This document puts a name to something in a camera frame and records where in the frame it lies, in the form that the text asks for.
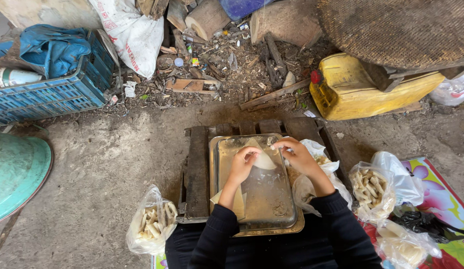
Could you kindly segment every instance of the yellow jerry can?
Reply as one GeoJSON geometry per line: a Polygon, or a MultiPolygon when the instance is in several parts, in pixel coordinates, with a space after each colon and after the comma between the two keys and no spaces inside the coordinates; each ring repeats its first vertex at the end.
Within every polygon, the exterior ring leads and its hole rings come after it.
{"type": "Polygon", "coordinates": [[[358,59],[346,53],[324,58],[319,71],[312,72],[310,93],[322,116],[331,121],[371,117],[405,107],[444,80],[437,71],[406,76],[395,89],[384,93],[376,88],[358,59]]]}

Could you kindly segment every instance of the wooden pallet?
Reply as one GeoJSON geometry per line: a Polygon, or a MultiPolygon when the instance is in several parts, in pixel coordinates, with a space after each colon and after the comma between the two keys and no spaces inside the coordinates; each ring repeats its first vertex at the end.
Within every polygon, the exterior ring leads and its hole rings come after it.
{"type": "MultiPolygon", "coordinates": [[[[182,169],[181,190],[179,198],[179,223],[200,223],[207,221],[210,215],[210,180],[209,180],[209,142],[216,136],[255,135],[278,133],[291,136],[298,141],[311,139],[324,145],[325,154],[331,161],[340,161],[338,151],[333,144],[330,133],[320,120],[299,117],[287,120],[263,120],[259,122],[244,121],[238,124],[218,124],[215,126],[195,126],[187,128],[185,135],[190,137],[187,165],[182,169]]],[[[348,174],[340,162],[337,177],[352,192],[348,174]]]]}

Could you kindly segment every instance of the white plastic bag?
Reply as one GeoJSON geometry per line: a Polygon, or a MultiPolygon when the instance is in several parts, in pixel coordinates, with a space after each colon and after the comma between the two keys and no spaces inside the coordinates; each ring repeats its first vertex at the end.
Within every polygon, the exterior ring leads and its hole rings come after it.
{"type": "Polygon", "coordinates": [[[373,166],[390,170],[395,174],[393,176],[396,193],[395,205],[409,202],[418,206],[423,203],[425,188],[421,179],[412,177],[395,155],[386,151],[377,151],[373,154],[371,162],[373,166]]]}
{"type": "Polygon", "coordinates": [[[455,79],[445,78],[429,95],[437,103],[447,106],[459,105],[464,101],[464,75],[455,79]]]}
{"type": "Polygon", "coordinates": [[[141,15],[134,0],[90,0],[121,60],[151,79],[164,39],[163,16],[154,21],[141,15]]]}
{"type": "Polygon", "coordinates": [[[163,254],[165,241],[177,227],[175,217],[177,217],[177,210],[174,203],[163,199],[159,188],[152,184],[140,201],[139,208],[127,230],[126,241],[129,250],[139,254],[163,254]],[[157,218],[148,219],[151,216],[150,211],[153,210],[157,212],[157,218]],[[145,239],[145,237],[140,236],[140,230],[145,228],[145,231],[151,231],[148,227],[154,230],[152,234],[155,235],[150,239],[145,239]]]}
{"type": "Polygon", "coordinates": [[[391,220],[380,221],[377,225],[375,249],[395,266],[395,269],[415,269],[422,264],[428,254],[441,258],[438,244],[427,234],[417,234],[391,220]]]}
{"type": "MultiPolygon", "coordinates": [[[[333,184],[333,186],[338,189],[338,192],[343,197],[343,199],[348,202],[348,208],[351,210],[352,196],[348,192],[345,185],[343,185],[343,183],[336,178],[335,174],[333,174],[333,172],[338,169],[339,162],[330,161],[323,152],[325,147],[315,141],[304,139],[300,141],[300,143],[307,147],[308,152],[312,155],[315,161],[317,161],[319,164],[320,168],[328,176],[331,184],[333,184]]],[[[312,182],[307,178],[307,176],[302,174],[296,178],[292,185],[292,193],[295,205],[300,207],[304,214],[313,213],[321,217],[321,214],[309,204],[310,200],[316,197],[316,193],[312,182]]]]}
{"type": "Polygon", "coordinates": [[[363,222],[373,224],[386,219],[390,215],[391,211],[393,211],[396,201],[395,190],[393,188],[393,172],[377,168],[366,162],[359,162],[352,167],[348,176],[353,185],[355,198],[360,202],[360,207],[355,213],[358,218],[363,222]],[[379,178],[383,177],[387,181],[384,186],[382,186],[383,193],[376,193],[378,198],[373,196],[374,199],[378,200],[378,204],[372,206],[373,208],[370,208],[370,202],[366,200],[366,198],[371,200],[370,195],[365,194],[369,193],[369,191],[364,191],[364,189],[366,189],[363,187],[364,184],[361,181],[359,182],[359,180],[362,179],[362,173],[367,174],[368,171],[378,173],[379,178]]]}

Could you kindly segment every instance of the black pants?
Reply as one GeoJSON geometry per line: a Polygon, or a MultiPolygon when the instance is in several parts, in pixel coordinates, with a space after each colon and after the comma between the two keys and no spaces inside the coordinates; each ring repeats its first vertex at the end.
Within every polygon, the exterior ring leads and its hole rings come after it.
{"type": "MultiPolygon", "coordinates": [[[[178,224],[165,244],[170,269],[187,268],[205,223],[178,224]]],[[[305,227],[296,234],[232,237],[226,268],[336,268],[322,218],[305,215],[305,227]]]]}

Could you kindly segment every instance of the plastic bag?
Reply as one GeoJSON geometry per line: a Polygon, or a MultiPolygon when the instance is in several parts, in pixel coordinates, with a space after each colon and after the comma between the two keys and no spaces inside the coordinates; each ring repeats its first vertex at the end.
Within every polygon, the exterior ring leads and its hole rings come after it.
{"type": "MultiPolygon", "coordinates": [[[[333,174],[333,172],[338,169],[339,162],[330,161],[323,152],[325,147],[315,141],[304,139],[300,141],[300,143],[307,147],[308,152],[328,176],[331,184],[333,184],[333,186],[338,190],[343,199],[348,202],[348,208],[351,210],[353,201],[352,196],[345,185],[343,185],[343,183],[336,178],[335,174],[333,174]]],[[[302,174],[296,178],[292,185],[292,193],[295,205],[303,209],[304,214],[313,213],[321,217],[321,214],[309,204],[310,200],[316,197],[316,193],[312,182],[307,178],[307,176],[302,174]]]]}
{"type": "Polygon", "coordinates": [[[361,221],[376,224],[378,221],[386,219],[391,211],[393,211],[396,202],[395,190],[393,188],[393,176],[393,172],[374,167],[372,164],[366,162],[359,162],[352,167],[349,172],[349,178],[353,185],[354,195],[360,202],[360,207],[355,214],[361,221]],[[375,192],[374,194],[376,197],[370,189],[366,187],[368,183],[373,184],[372,180],[369,179],[366,183],[361,181],[361,173],[368,174],[368,172],[373,174],[377,173],[376,177],[378,177],[380,187],[383,191],[383,193],[375,192]],[[386,180],[383,184],[381,184],[382,178],[386,180]]]}
{"type": "Polygon", "coordinates": [[[147,80],[155,73],[164,39],[164,18],[141,15],[134,0],[90,0],[121,60],[147,80]]]}
{"type": "Polygon", "coordinates": [[[421,179],[412,177],[395,155],[386,151],[377,151],[373,154],[371,162],[373,166],[390,170],[395,174],[393,176],[396,193],[395,205],[409,202],[414,206],[418,206],[423,203],[425,187],[421,179]]]}
{"type": "Polygon", "coordinates": [[[139,254],[163,254],[165,241],[177,227],[175,217],[177,217],[177,210],[174,203],[163,199],[159,188],[152,184],[140,201],[139,208],[127,230],[126,241],[129,250],[139,254]],[[153,210],[156,211],[157,218],[149,219],[153,210]],[[145,239],[140,236],[139,230],[142,229],[145,229],[145,232],[152,231],[152,238],[145,239]]]}
{"type": "Polygon", "coordinates": [[[445,223],[433,213],[408,211],[401,217],[393,216],[391,220],[415,233],[428,233],[437,243],[447,244],[450,241],[464,239],[464,230],[445,223]]]}
{"type": "Polygon", "coordinates": [[[384,220],[378,223],[375,249],[395,266],[395,269],[415,269],[428,254],[441,258],[438,244],[428,234],[417,234],[402,226],[384,220]]]}
{"type": "Polygon", "coordinates": [[[455,79],[445,78],[429,95],[437,103],[447,106],[459,105],[464,101],[464,75],[455,79]]]}

